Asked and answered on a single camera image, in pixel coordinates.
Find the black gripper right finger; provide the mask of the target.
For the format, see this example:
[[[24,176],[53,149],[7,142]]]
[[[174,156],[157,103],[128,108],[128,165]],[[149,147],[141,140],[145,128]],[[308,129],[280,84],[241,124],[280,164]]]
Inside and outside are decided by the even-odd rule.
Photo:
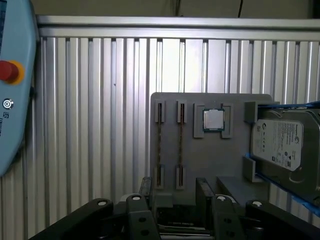
[[[215,194],[203,177],[196,178],[196,206],[203,225],[216,240],[318,240],[314,225],[262,200],[244,207]]]

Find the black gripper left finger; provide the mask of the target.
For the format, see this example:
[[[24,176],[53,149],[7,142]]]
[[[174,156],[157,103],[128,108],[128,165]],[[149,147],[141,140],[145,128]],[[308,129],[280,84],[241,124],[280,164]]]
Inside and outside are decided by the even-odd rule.
[[[34,240],[158,240],[150,210],[152,178],[144,177],[138,193],[113,203],[96,198],[32,237]]]

